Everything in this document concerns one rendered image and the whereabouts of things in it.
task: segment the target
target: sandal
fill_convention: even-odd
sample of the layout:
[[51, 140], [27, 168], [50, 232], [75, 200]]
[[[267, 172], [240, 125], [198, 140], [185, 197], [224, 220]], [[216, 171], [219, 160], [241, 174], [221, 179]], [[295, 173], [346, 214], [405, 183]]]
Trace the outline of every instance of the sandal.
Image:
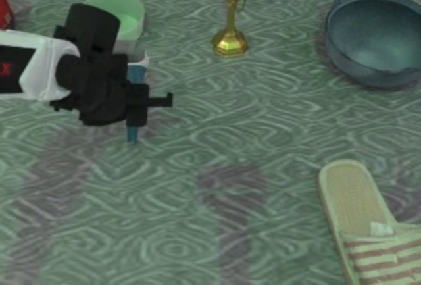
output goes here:
[[318, 191], [349, 285], [421, 285], [421, 226], [396, 221], [363, 164], [327, 164]]

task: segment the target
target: brass candle holder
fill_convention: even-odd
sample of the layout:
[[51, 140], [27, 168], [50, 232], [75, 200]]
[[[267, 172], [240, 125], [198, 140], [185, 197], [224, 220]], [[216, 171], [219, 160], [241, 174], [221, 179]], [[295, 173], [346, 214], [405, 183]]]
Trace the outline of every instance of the brass candle holder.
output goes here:
[[241, 56], [247, 50], [247, 40], [242, 32], [235, 28], [235, 13], [241, 12], [247, 0], [243, 0], [243, 5], [238, 9], [241, 0], [226, 0], [227, 20], [225, 29], [219, 31], [212, 40], [213, 50], [223, 57]]

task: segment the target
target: green wavy textured floor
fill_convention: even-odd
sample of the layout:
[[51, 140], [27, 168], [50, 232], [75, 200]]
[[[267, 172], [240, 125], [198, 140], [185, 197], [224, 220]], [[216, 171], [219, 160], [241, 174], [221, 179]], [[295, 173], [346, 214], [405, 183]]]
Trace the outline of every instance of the green wavy textured floor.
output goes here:
[[[51, 35], [71, 3], [11, 0]], [[330, 0], [250, 0], [250, 51], [213, 55], [224, 0], [143, 0], [153, 94], [138, 146], [123, 124], [0, 102], [0, 284], [344, 284], [316, 192], [358, 159], [399, 220], [421, 223], [421, 90], [368, 91], [327, 63]]]

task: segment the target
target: pot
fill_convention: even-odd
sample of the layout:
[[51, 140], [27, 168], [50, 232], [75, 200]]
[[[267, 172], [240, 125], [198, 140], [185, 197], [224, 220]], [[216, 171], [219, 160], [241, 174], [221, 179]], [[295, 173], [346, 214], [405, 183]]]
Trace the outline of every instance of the pot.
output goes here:
[[411, 0], [334, 0], [324, 36], [330, 60], [361, 84], [421, 78], [421, 6]]

